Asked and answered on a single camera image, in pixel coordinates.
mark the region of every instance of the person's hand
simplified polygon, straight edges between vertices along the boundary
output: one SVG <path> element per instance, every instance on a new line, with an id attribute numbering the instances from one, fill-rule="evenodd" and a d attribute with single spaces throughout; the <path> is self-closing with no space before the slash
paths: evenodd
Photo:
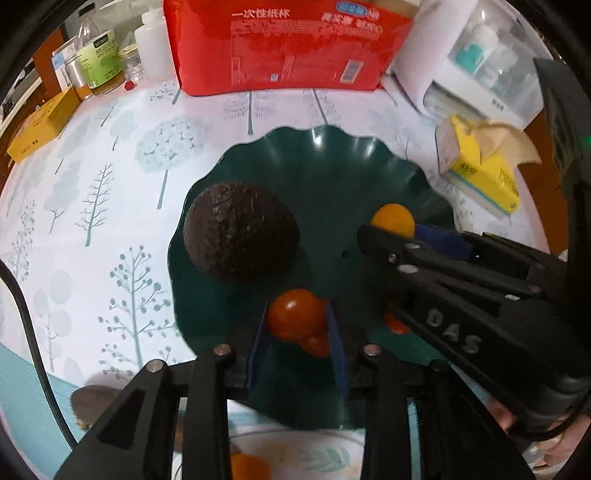
<path id="1" fill-rule="evenodd" d="M 515 416 L 494 398 L 489 401 L 488 411 L 505 431 L 515 423 Z M 581 415 L 564 433 L 545 442 L 540 442 L 538 448 L 544 452 L 544 459 L 537 466 L 557 465 L 568 460 L 585 435 L 590 423 L 591 419 L 587 415 Z"/>

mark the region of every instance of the paper cup package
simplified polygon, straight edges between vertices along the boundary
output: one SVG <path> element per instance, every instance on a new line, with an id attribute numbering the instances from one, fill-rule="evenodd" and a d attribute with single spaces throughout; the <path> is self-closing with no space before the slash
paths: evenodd
<path id="1" fill-rule="evenodd" d="M 407 38 L 415 7 L 400 0 L 388 8 L 334 0 L 165 0 L 164 12 L 181 89 L 215 95 L 374 90 Z"/>

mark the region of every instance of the yellow box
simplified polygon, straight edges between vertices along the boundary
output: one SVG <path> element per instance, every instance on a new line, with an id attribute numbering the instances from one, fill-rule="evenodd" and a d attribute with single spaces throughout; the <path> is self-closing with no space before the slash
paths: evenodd
<path id="1" fill-rule="evenodd" d="M 437 127 L 435 138 L 441 175 L 496 215 L 519 208 L 513 168 L 501 153 L 481 156 L 470 125 L 453 115 Z"/>
<path id="2" fill-rule="evenodd" d="M 7 149 L 19 163 L 57 137 L 80 105 L 73 87 L 59 93 L 29 115 Z"/>

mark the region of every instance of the green plate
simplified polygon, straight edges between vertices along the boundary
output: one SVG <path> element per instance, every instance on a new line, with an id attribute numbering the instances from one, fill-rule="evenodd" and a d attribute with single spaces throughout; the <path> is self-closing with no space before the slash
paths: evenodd
<path id="1" fill-rule="evenodd" d="M 226 284 L 204 275 L 183 244 L 185 215 L 207 186 L 239 180 L 263 185 L 284 202 L 300 227 L 300 246 L 285 271 L 254 284 Z M 393 155 L 380 140 L 351 137 L 335 127 L 278 128 L 235 145 L 195 183 L 168 250 L 178 328 L 195 354 L 223 342 L 236 325 L 253 321 L 257 306 L 290 288 L 334 300 L 348 322 L 399 358 L 426 364 L 437 351 L 418 336 L 397 336 L 382 324 L 392 287 L 388 269 L 357 247 L 357 229 L 386 203 L 406 206 L 418 223 L 453 228 L 449 204 L 432 191 L 422 170 Z M 345 402 L 329 360 L 273 339 L 259 386 L 247 405 L 298 429 L 356 428 L 363 405 Z"/>

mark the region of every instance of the cherry tomato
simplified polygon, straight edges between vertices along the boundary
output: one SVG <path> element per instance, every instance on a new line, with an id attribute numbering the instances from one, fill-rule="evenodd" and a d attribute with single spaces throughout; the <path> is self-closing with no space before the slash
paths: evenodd
<path id="1" fill-rule="evenodd" d="M 271 480 L 271 468 L 260 458 L 244 453 L 230 457 L 232 480 Z"/>
<path id="2" fill-rule="evenodd" d="M 300 342 L 301 349 L 318 358 L 330 357 L 329 338 L 326 334 L 316 335 Z"/>
<path id="3" fill-rule="evenodd" d="M 403 324 L 400 320 L 397 320 L 390 312 L 384 313 L 384 323 L 390 332 L 395 333 L 396 335 L 406 335 L 407 333 L 412 332 L 410 327 Z"/>
<path id="4" fill-rule="evenodd" d="M 389 203 L 380 208 L 371 219 L 371 224 L 398 235 L 414 237 L 413 215 L 397 203 Z"/>
<path id="5" fill-rule="evenodd" d="M 324 332 L 324 304 L 303 288 L 288 290 L 267 311 L 267 327 L 284 342 L 303 342 Z"/>

